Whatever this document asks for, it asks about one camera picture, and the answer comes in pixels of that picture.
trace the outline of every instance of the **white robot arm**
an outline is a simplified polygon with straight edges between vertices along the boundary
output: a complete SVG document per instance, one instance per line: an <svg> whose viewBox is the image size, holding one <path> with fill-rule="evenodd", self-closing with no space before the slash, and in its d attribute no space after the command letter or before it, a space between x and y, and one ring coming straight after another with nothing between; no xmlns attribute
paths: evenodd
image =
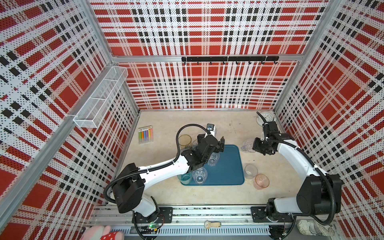
<svg viewBox="0 0 384 240"><path fill-rule="evenodd" d="M341 180L338 175L329 175L299 148L288 133L280 133L276 122L267 122L263 116L264 139L255 138L253 150L272 155L279 152L298 173L302 186L295 197L271 198L267 203L268 217L283 213L311 216L317 222L328 225L335 213L340 212ZM316 215L329 214L321 221Z"/></svg>
<svg viewBox="0 0 384 240"><path fill-rule="evenodd" d="M197 136L197 147L184 150L180 154L179 134L188 126L197 126L205 130L205 134ZM135 211L142 215L146 222L157 219L160 210L153 197L143 192L150 186L167 178L194 171L207 163L213 152L224 151L224 137L218 141L215 138L215 126L207 124L204 128L197 124L188 124L182 127L176 134L177 154L170 159L158 164L136 167L134 163L128 164L104 189L104 197L107 201L116 203L120 213ZM108 189L112 187L115 199L108 197Z"/></svg>

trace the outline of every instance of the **plastic cup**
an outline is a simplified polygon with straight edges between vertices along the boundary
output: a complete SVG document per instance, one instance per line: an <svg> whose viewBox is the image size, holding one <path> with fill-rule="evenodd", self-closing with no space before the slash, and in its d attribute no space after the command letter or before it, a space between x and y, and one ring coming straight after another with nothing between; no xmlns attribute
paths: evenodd
<svg viewBox="0 0 384 240"><path fill-rule="evenodd" d="M188 134L184 134L184 135L181 135L179 137L179 146L180 146L180 149L183 149L183 148L190 148L190 144L192 142L192 138L191 136L189 136Z"/></svg>
<svg viewBox="0 0 384 240"><path fill-rule="evenodd" d="M244 177L246 179L254 179L258 173L257 167L253 164L248 164L244 168Z"/></svg>
<svg viewBox="0 0 384 240"><path fill-rule="evenodd" d="M255 139L247 139L245 142L243 142L243 145L240 147L242 152L256 152L253 150L253 142Z"/></svg>
<svg viewBox="0 0 384 240"><path fill-rule="evenodd" d="M267 176L264 175L264 174L258 174L258 175L255 177L255 181L254 181L254 183L253 183L253 186L254 186L257 190L265 189L266 187L269 186L269 179L268 179Z"/></svg>
<svg viewBox="0 0 384 240"><path fill-rule="evenodd" d="M192 180L192 172L189 172L189 173L186 173L186 174L177 175L177 178L180 180L180 182L182 184L187 185Z"/></svg>
<svg viewBox="0 0 384 240"><path fill-rule="evenodd" d="M205 168L201 167L192 172L192 177L197 184L203 184L208 177L208 172Z"/></svg>
<svg viewBox="0 0 384 240"><path fill-rule="evenodd" d="M217 164L218 159L220 158L220 154L213 152L211 156L208 159L207 164L211 167L215 166Z"/></svg>
<svg viewBox="0 0 384 240"><path fill-rule="evenodd" d="M197 142L197 139L195 139L195 140L192 142L192 149L196 149L198 144L199 144L199 143Z"/></svg>

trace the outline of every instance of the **plaid wall panel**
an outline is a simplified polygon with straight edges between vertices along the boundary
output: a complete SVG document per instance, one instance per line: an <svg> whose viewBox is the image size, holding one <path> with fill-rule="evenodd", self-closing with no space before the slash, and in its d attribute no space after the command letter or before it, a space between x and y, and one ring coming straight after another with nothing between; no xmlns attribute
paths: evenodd
<svg viewBox="0 0 384 240"><path fill-rule="evenodd" d="M272 109L296 62L121 63L140 109Z"/></svg>
<svg viewBox="0 0 384 240"><path fill-rule="evenodd" d="M106 66L79 3L0 3L0 197ZM78 239L133 121L120 92L99 129L74 128L0 239Z"/></svg>
<svg viewBox="0 0 384 240"><path fill-rule="evenodd" d="M344 0L278 111L313 160L343 180L348 239L384 233L384 3Z"/></svg>
<svg viewBox="0 0 384 240"><path fill-rule="evenodd" d="M106 65L78 3L0 5L3 197Z"/></svg>
<svg viewBox="0 0 384 240"><path fill-rule="evenodd" d="M328 0L90 0L116 56L303 53Z"/></svg>
<svg viewBox="0 0 384 240"><path fill-rule="evenodd" d="M101 127L75 127L0 239L79 239L93 207L103 203L133 120L120 90Z"/></svg>

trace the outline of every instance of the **pink plush toy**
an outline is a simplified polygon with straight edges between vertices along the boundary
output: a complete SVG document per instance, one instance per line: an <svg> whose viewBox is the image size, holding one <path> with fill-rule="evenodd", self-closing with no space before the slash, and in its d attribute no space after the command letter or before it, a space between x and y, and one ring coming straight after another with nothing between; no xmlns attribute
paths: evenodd
<svg viewBox="0 0 384 240"><path fill-rule="evenodd" d="M123 232L112 232L111 226L93 226L86 228L80 240L124 240Z"/></svg>

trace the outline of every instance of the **wire mesh basket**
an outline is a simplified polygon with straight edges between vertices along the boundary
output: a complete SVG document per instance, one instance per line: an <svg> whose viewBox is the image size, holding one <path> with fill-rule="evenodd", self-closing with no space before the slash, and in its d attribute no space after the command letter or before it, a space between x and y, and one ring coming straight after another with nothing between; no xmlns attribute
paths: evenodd
<svg viewBox="0 0 384 240"><path fill-rule="evenodd" d="M125 67L111 67L74 118L77 126L98 128L127 76L128 71Z"/></svg>

